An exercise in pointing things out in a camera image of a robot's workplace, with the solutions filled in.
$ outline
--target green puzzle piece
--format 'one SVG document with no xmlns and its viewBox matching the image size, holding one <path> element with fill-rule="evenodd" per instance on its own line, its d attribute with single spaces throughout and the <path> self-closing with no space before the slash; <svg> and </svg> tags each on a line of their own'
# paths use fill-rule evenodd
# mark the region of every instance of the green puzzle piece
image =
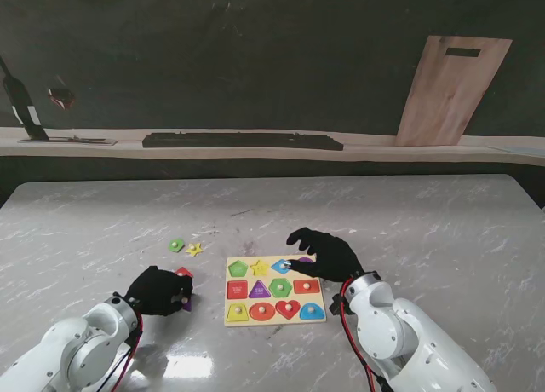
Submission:
<svg viewBox="0 0 545 392">
<path fill-rule="evenodd" d="M 228 268 L 229 273 L 231 273 L 231 277 L 244 277 L 246 275 L 246 271 L 248 271 L 248 266 L 240 260 L 237 260 Z"/>
<path fill-rule="evenodd" d="M 184 240 L 182 239 L 174 239 L 169 244 L 169 250 L 173 251 L 174 253 L 177 253 L 181 250 L 181 248 L 184 246 Z"/>
<path fill-rule="evenodd" d="M 287 279 L 274 279 L 271 281 L 269 290 L 276 298 L 287 297 L 291 292 L 291 284 Z"/>
</svg>

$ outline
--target red heart puzzle piece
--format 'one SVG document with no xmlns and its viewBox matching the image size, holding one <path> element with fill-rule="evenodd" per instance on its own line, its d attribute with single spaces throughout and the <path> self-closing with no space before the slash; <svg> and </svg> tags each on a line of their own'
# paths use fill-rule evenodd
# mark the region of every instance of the red heart puzzle piece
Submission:
<svg viewBox="0 0 545 392">
<path fill-rule="evenodd" d="M 296 301 L 278 301 L 276 303 L 276 310 L 286 319 L 291 320 L 291 318 L 299 312 L 301 305 Z"/>
</svg>

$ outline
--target yellow star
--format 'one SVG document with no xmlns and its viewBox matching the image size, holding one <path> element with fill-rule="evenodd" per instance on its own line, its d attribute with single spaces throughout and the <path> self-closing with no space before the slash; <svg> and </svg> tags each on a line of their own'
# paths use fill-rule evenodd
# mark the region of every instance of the yellow star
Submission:
<svg viewBox="0 0 545 392">
<path fill-rule="evenodd" d="M 202 253 L 201 244 L 197 243 L 195 245 L 190 244 L 189 248 L 186 250 L 186 253 L 191 254 L 191 257 L 195 257 L 198 253 Z"/>
<path fill-rule="evenodd" d="M 267 275 L 269 265 L 265 264 L 261 260 L 258 260 L 256 264 L 250 267 L 252 267 L 252 270 L 254 270 L 254 275 Z"/>
</svg>

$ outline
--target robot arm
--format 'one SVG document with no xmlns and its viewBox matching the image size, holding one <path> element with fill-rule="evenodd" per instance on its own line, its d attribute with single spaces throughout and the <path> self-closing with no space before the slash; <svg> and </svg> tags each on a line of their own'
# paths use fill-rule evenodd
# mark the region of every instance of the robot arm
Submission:
<svg viewBox="0 0 545 392">
<path fill-rule="evenodd" d="M 347 288 L 358 339 L 396 392 L 496 392 L 483 370 L 426 313 L 376 273 Z"/>
<path fill-rule="evenodd" d="M 83 317 L 49 328 L 42 341 L 0 377 L 0 390 L 79 391 L 106 374 L 121 344 L 137 328 L 135 311 L 114 294 Z"/>
<path fill-rule="evenodd" d="M 78 392 L 98 382 L 119 346 L 137 341 L 140 315 L 167 316 L 180 311 L 183 300 L 187 303 L 191 297 L 192 282 L 191 273 L 184 268 L 173 273 L 150 266 L 124 297 L 114 293 L 83 317 L 49 328 L 36 347 L 0 376 L 0 391 Z"/>
</svg>

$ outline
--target blue diamond puzzle piece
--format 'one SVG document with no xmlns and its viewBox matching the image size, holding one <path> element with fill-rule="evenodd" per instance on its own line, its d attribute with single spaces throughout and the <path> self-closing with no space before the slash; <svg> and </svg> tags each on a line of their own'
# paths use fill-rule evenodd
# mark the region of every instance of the blue diamond puzzle piece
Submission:
<svg viewBox="0 0 545 392">
<path fill-rule="evenodd" d="M 286 268 L 284 267 L 284 264 L 287 263 L 283 258 L 281 258 L 280 260 L 278 260 L 277 262 L 275 262 L 271 268 L 278 271 L 279 273 L 281 274 L 286 274 L 287 272 L 290 271 L 289 268 Z"/>
</svg>

